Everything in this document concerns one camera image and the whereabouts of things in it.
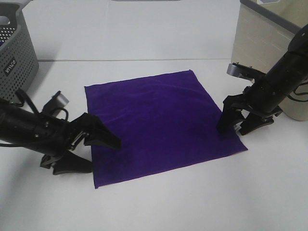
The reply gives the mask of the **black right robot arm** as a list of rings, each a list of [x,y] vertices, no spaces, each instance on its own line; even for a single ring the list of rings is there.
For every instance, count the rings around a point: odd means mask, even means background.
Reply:
[[[288,45],[287,52],[267,72],[263,73],[239,63],[230,63],[227,74],[253,80],[241,94],[229,95],[216,125],[223,133],[236,124],[239,133],[246,135],[258,128],[273,124],[274,116],[282,109],[279,104],[308,78],[308,27],[301,28]]]

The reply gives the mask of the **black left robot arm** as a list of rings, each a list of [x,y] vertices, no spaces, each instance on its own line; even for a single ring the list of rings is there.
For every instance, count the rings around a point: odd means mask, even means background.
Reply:
[[[69,122],[45,112],[32,113],[12,103],[0,103],[0,139],[4,147],[23,147],[43,154],[40,166],[54,175],[91,173],[91,161],[73,154],[85,146],[119,149],[121,140],[95,116],[83,113]]]

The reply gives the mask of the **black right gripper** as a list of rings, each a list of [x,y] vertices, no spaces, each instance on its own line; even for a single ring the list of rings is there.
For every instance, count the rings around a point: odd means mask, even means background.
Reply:
[[[283,101],[283,80],[262,77],[241,94],[227,96],[223,111],[216,125],[218,131],[227,131],[241,123],[239,133],[246,135],[258,128],[274,123],[273,116],[279,116]]]

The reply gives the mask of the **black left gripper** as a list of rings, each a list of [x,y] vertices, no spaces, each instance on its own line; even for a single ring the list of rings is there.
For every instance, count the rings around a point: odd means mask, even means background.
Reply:
[[[85,146],[102,146],[119,149],[121,140],[95,115],[83,113],[72,122],[55,119],[50,124],[51,133],[38,146],[44,156],[40,167],[53,168],[53,175],[67,173],[91,173],[92,162],[70,150],[84,138]]]

